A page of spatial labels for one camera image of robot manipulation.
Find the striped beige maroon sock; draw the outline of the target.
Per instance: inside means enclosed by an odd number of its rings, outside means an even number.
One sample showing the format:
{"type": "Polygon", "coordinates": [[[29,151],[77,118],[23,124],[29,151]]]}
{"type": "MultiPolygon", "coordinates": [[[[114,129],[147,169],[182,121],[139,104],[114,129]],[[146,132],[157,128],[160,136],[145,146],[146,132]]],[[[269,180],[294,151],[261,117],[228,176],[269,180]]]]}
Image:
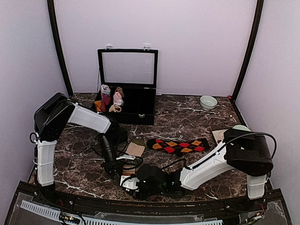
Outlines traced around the striped beige maroon sock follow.
{"type": "Polygon", "coordinates": [[[132,140],[127,147],[126,154],[134,156],[134,160],[127,160],[127,164],[124,165],[123,175],[132,175],[135,174],[135,170],[141,164],[141,157],[145,150],[145,142],[141,139],[132,140]]]}

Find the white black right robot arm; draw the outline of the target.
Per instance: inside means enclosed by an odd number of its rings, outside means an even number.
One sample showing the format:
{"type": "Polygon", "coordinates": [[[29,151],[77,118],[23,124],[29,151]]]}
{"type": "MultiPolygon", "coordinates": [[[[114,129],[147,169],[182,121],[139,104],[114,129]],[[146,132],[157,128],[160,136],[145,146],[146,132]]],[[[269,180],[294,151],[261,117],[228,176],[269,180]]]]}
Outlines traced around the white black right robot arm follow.
{"type": "Polygon", "coordinates": [[[229,129],[224,139],[210,153],[190,166],[184,166],[173,173],[144,164],[136,173],[135,198],[145,200],[153,195],[181,197],[202,184],[236,169],[246,174],[247,196],[241,199],[241,208],[250,212],[260,203],[265,193],[265,184],[273,169],[266,137],[275,138],[269,133],[229,129]]]}

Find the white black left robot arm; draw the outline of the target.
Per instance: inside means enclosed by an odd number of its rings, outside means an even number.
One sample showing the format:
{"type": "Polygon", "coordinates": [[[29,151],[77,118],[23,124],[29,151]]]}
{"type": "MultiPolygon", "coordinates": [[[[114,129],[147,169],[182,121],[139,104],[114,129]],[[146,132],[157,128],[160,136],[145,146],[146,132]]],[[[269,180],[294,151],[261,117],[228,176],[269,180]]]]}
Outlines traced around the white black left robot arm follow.
{"type": "Polygon", "coordinates": [[[54,183],[54,153],[57,141],[69,123],[97,132],[97,141],[104,159],[104,171],[111,177],[123,173],[123,162],[117,159],[119,145],[126,143],[127,132],[114,118],[93,111],[68,99],[63,93],[56,93],[34,113],[34,132],[30,134],[35,144],[35,182],[44,187],[39,197],[48,205],[59,202],[59,195],[50,187],[54,183]]]}

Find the black argyle orange red sock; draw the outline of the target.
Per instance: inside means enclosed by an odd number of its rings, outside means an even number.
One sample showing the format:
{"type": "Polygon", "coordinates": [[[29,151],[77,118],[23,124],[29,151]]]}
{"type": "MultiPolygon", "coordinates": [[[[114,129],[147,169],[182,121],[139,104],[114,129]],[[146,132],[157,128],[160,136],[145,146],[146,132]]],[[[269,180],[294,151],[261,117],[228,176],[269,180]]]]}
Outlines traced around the black argyle orange red sock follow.
{"type": "Polygon", "coordinates": [[[203,152],[210,149],[206,138],[198,138],[189,141],[172,141],[162,139],[150,139],[146,142],[149,149],[175,154],[181,157],[188,153],[203,152]]]}

